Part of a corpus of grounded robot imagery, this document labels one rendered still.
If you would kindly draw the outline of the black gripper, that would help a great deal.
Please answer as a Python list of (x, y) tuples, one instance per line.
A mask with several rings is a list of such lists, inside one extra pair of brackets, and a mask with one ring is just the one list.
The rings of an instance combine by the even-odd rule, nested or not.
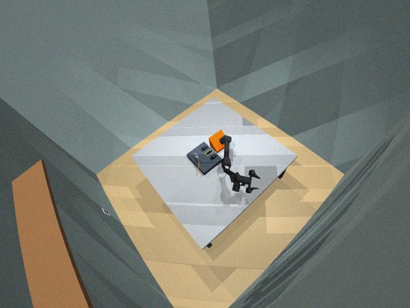
[(242, 183), (245, 183), (245, 184), (248, 184), (248, 185), (249, 185), (248, 188), (246, 188), (246, 193), (251, 193), (254, 189), (259, 189), (259, 188), (253, 188), (253, 187), (251, 188), (251, 187), (250, 187), (250, 186), (251, 186), (251, 179), (252, 179), (252, 177), (261, 179), (259, 176), (256, 175), (255, 170), (250, 170), (250, 171), (249, 171), (249, 175), (250, 175), (250, 177), (243, 176), (244, 178), (243, 178), (243, 182), (242, 182)]

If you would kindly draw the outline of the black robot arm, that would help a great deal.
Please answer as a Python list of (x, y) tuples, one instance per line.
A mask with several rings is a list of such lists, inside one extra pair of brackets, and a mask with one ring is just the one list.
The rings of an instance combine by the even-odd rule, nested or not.
[[(232, 137), (224, 135), (222, 138), (219, 139), (219, 141), (221, 144), (224, 144), (224, 158), (222, 159), (222, 162), (221, 162), (223, 171), (230, 176), (231, 182), (234, 183), (232, 190), (239, 192), (240, 186), (245, 186), (245, 183), (242, 183), (243, 178), (244, 178), (243, 176), (240, 176), (238, 172), (234, 173), (230, 170), (231, 160), (229, 158), (229, 147), (230, 147), (230, 142), (232, 141)], [(229, 169), (227, 169), (225, 166), (229, 166)]]

